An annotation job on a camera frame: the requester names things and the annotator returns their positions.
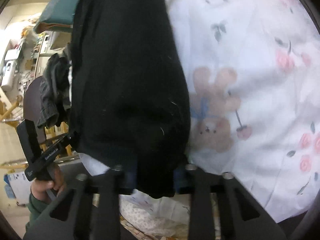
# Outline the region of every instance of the green sleeve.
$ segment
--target green sleeve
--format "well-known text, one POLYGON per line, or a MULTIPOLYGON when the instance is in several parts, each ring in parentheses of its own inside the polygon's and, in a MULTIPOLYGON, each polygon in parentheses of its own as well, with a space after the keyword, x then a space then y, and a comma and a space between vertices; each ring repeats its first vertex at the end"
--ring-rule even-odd
POLYGON ((33 194, 30 194, 28 209, 30 210, 30 219, 26 224, 26 230, 33 225, 33 222, 38 218, 38 216, 47 208, 48 204, 40 200, 37 200, 33 194))

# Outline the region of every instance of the white cylindrical container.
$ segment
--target white cylindrical container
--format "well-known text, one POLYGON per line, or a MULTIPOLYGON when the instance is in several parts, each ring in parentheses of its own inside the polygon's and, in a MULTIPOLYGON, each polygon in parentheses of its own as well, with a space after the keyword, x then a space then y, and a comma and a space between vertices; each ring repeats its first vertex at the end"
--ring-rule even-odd
POLYGON ((5 66, 5 71, 3 73, 3 78, 1 82, 1 88, 3 91, 12 90, 12 84, 14 79, 14 71, 17 68, 17 62, 10 60, 5 66))

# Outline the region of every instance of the black fabric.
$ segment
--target black fabric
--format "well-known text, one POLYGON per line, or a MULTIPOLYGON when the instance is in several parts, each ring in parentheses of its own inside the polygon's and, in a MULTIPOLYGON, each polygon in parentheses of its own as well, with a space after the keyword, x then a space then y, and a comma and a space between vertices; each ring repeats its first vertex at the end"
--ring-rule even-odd
POLYGON ((68 72, 69 64, 66 57, 59 57, 55 53, 49 58, 39 88, 41 114, 38 128, 60 126, 61 122, 67 121, 63 99, 68 97, 68 72))
POLYGON ((110 167, 136 157, 138 189, 172 195, 190 112, 164 0, 79 0, 71 58, 72 146, 110 167))

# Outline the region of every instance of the human hand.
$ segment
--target human hand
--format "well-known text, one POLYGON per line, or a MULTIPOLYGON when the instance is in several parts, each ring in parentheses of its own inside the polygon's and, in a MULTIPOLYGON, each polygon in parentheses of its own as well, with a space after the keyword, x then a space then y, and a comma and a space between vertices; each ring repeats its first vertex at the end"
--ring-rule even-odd
POLYGON ((49 189, 58 190, 58 195, 59 195, 66 187, 63 174, 58 165, 56 165, 54 168, 54 180, 55 181, 45 181, 45 180, 35 179, 31 184, 31 192, 33 196, 37 200, 40 200, 49 204, 51 202, 51 199, 48 196, 46 190, 49 190, 49 189))

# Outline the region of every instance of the screw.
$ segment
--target screw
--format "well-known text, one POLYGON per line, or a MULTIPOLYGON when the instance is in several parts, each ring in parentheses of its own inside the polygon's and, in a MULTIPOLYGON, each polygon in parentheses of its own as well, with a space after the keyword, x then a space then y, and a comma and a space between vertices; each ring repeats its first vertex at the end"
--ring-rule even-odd
POLYGON ((187 164, 186 165, 186 170, 187 171, 195 171, 198 167, 194 164, 187 164))
POLYGON ((84 180, 87 179, 87 177, 88 177, 87 175, 81 173, 81 174, 78 174, 78 175, 76 176, 76 179, 77 179, 77 180, 80 180, 80 181, 84 181, 84 180))
POLYGON ((233 174, 232 174, 231 172, 224 172, 224 173, 222 174, 222 177, 223 177, 224 179, 233 179, 235 176, 233 176, 233 174))
POLYGON ((114 168, 113 168, 114 171, 122 171, 122 166, 121 165, 116 165, 114 168))

